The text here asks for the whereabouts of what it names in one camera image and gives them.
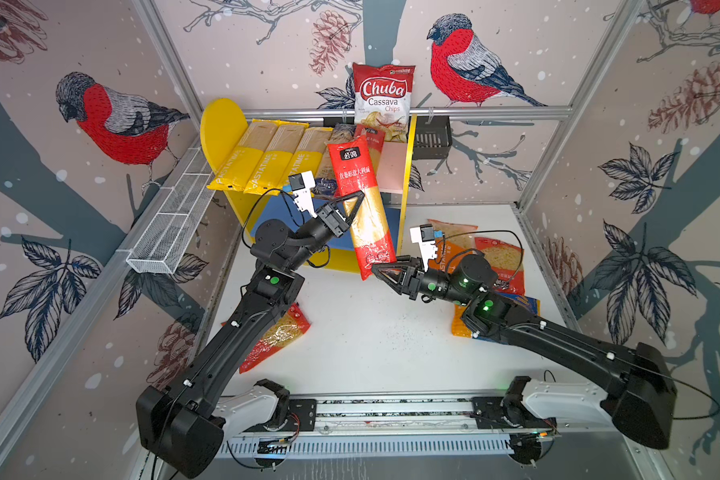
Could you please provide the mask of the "yellow Pastatime spaghetti bag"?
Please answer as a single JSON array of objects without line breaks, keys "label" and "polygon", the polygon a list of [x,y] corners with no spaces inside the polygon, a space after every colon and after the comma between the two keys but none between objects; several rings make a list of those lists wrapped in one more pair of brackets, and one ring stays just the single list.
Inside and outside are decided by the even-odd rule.
[{"label": "yellow Pastatime spaghetti bag", "polygon": [[291,175],[306,171],[315,173],[332,133],[333,129],[331,127],[307,128],[276,186],[282,187],[286,185],[288,177]]},{"label": "yellow Pastatime spaghetti bag", "polygon": [[307,128],[306,123],[278,123],[273,138],[244,188],[246,194],[261,195],[271,188],[279,187],[279,180]]},{"label": "yellow Pastatime spaghetti bag", "polygon": [[207,188],[243,192],[278,128],[276,121],[253,120]]}]

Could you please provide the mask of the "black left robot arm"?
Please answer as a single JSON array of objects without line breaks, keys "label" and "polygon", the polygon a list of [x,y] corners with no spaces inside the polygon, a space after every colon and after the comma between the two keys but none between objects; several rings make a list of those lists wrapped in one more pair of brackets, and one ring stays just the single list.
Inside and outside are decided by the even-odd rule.
[{"label": "black left robot arm", "polygon": [[136,401],[141,445],[187,479],[200,475],[225,439],[218,401],[263,334],[295,303],[304,279],[298,268],[347,233],[364,201],[355,192],[328,202],[298,230],[263,222],[250,248],[256,269],[227,323],[173,381],[146,388]]}]

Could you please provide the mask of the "orange macaroni bag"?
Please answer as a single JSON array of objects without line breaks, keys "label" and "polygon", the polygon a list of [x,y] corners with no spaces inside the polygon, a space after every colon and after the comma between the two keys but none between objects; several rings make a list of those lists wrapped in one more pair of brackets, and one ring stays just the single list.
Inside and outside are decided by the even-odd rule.
[{"label": "orange macaroni bag", "polygon": [[475,247],[475,232],[478,230],[476,225],[450,223],[435,219],[429,219],[428,222],[436,231],[443,233],[443,237],[436,240],[436,258],[428,261],[430,269],[444,270],[453,256]]}]

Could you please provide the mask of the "red spaghetti bag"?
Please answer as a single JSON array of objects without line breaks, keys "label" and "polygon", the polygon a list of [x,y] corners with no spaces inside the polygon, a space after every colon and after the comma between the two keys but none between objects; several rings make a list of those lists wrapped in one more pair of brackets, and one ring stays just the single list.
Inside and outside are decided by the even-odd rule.
[{"label": "red spaghetti bag", "polygon": [[386,134],[383,131],[362,124],[355,126],[355,138],[365,138],[374,172],[379,170]]},{"label": "red spaghetti bag", "polygon": [[336,195],[343,201],[351,222],[351,239],[361,279],[372,275],[372,266],[396,261],[387,216],[373,168],[368,143],[358,137],[342,144],[329,144],[331,164],[337,181]]}]

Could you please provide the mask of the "blue spaghetti bag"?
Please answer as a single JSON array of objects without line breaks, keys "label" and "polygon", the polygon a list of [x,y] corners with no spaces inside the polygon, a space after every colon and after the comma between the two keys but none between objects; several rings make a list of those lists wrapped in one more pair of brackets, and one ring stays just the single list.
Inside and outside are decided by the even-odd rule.
[{"label": "blue spaghetti bag", "polygon": [[315,187],[313,193],[319,198],[333,198],[337,191],[337,180],[332,166],[329,146],[344,144],[354,139],[356,126],[354,124],[337,124],[329,137],[325,151],[314,175]]}]

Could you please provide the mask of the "red macaroni bag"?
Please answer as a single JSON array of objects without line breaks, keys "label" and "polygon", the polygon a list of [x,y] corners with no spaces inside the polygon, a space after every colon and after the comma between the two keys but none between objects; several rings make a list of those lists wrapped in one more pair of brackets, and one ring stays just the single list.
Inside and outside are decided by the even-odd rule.
[{"label": "red macaroni bag", "polygon": [[302,312],[300,305],[294,303],[286,314],[278,320],[257,342],[238,369],[245,373],[286,348],[307,333],[311,323]]}]

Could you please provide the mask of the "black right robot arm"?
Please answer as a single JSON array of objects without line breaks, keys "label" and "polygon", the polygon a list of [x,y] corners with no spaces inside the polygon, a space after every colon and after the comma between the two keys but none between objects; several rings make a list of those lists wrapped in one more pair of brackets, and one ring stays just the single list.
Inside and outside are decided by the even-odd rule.
[{"label": "black right robot arm", "polygon": [[620,433],[648,448],[668,448],[677,388],[658,349],[614,345],[532,313],[496,292],[498,275],[478,254],[466,255],[451,273],[410,256],[371,271],[401,296],[463,307],[462,321],[479,336],[532,351],[592,381],[605,390],[601,406]]}]

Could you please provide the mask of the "red short pasta bag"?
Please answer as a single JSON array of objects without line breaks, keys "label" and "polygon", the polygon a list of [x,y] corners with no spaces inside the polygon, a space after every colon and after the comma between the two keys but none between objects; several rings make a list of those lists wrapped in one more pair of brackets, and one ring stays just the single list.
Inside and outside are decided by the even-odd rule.
[{"label": "red short pasta bag", "polygon": [[477,237],[474,243],[498,275],[496,289],[502,293],[524,295],[525,279],[521,248],[486,237]]}]

